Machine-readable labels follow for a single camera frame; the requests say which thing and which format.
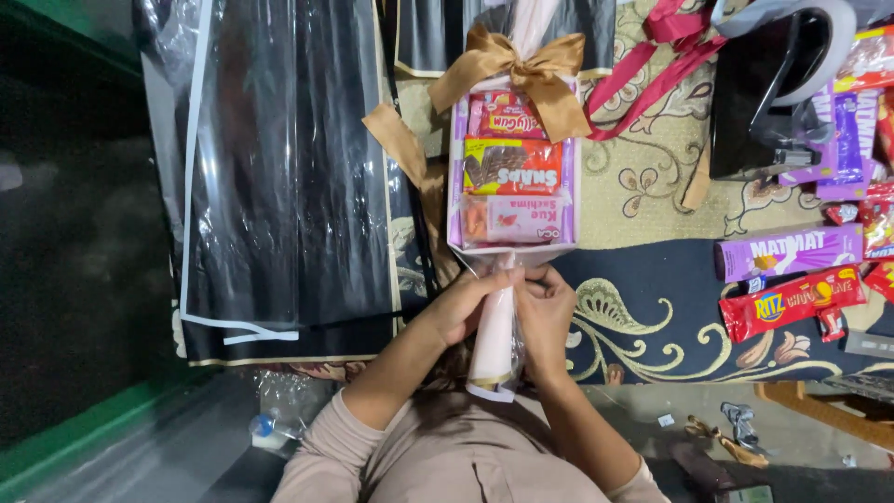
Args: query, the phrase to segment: purple snack package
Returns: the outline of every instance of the purple snack package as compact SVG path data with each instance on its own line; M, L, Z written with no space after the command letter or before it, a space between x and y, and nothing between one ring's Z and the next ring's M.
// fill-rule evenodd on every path
M863 180L842 184L816 186L816 197L821 200L863 200L866 189L879 169L879 161L873 159L875 124L879 118L880 90L863 90L856 94L856 128L860 140L860 159L863 162Z
M816 185L862 182L863 159L860 157L860 137L856 128L855 92L835 95L835 135L838 137L839 173L835 178L820 180Z
M863 225L821 226L722 241L714 246L717 277L727 283L863 261Z
M835 124L835 115L832 113L832 96L834 89L834 81L818 90L811 101L816 109L816 117L824 123ZM799 183L816 182L825 178L834 178L838 174L838 139L837 135L826 143L807 142L807 146L815 149L822 154L820 164L816 166L805 167L780 174L780 184L790 186Z

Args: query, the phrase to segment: plastic water bottle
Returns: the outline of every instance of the plastic water bottle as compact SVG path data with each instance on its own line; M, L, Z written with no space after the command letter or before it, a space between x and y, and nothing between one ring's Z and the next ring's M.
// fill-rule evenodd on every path
M281 421L279 409L272 408L253 417L249 422L249 432L258 437L269 437L274 431L290 439L301 440L304 429L292 428Z

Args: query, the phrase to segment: hand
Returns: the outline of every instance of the hand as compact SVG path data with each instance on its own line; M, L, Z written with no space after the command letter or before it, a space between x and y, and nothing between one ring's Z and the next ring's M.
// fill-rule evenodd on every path
M524 269L511 269L476 278L472 271L466 271L434 299L419 318L434 325L445 348L457 344L478 328L481 301L492 292L521 283L524 275Z
M515 286L517 316L525 340L527 369L540 386L547 379L567 377L565 341L578 295L556 269L543 265L526 271Z

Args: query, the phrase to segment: person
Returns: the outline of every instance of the person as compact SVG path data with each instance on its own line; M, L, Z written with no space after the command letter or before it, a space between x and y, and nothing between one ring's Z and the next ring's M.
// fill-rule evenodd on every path
M539 403L414 396L438 357L477 327L482 300L510 286ZM317 416L273 503L667 502L566 370L577 301L548 265L464 273Z

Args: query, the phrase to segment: beige shirt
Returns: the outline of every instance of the beige shirt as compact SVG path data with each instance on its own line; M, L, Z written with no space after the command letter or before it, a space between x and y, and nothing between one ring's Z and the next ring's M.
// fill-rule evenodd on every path
M669 503L645 463L603 494L557 457L543 408L468 393L411 399L385 431L333 398L285 466L272 503Z

